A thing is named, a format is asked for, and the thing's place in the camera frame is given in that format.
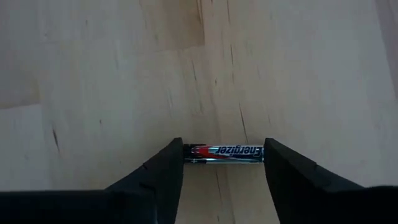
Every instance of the plywood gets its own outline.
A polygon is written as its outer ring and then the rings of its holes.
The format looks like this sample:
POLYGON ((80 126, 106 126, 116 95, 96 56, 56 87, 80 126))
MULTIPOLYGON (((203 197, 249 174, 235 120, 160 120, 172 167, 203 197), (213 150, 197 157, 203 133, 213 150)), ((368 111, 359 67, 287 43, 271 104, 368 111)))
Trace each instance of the plywood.
MULTIPOLYGON (((2 13, 0 55, 12 63, 2 64, 0 93, 21 93, 0 99, 38 103, 0 111, 1 132, 13 130, 14 139, 4 141, 1 159, 18 164, 12 176, 0 173, 10 180, 4 189, 29 186, 22 170, 32 166, 43 177, 32 189, 102 189, 177 136, 209 144, 276 138, 359 184, 398 184, 394 43, 377 13, 394 12, 392 4, 0 4, 14 12, 2 13), (27 138, 44 145, 40 159, 23 161, 29 147, 15 141, 27 138)), ((263 166, 185 166, 177 223, 264 222, 278 219, 263 166)))

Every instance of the battery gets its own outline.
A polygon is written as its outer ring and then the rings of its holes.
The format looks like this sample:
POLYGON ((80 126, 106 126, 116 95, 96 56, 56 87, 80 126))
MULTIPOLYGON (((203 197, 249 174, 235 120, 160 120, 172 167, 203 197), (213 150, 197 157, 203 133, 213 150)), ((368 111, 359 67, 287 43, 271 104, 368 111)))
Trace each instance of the battery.
POLYGON ((263 146, 184 144, 185 163, 258 164, 264 161, 263 146))

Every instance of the light wood surface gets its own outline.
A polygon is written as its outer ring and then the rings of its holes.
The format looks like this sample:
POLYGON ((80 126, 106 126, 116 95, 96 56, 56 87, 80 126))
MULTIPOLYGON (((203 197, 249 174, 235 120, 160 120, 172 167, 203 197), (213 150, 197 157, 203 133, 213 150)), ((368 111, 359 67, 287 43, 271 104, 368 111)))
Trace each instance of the light wood surface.
MULTIPOLYGON (((102 189, 172 138, 398 184, 394 1, 0 0, 0 189, 102 189)), ((263 166, 185 166, 177 223, 277 223, 263 166)))

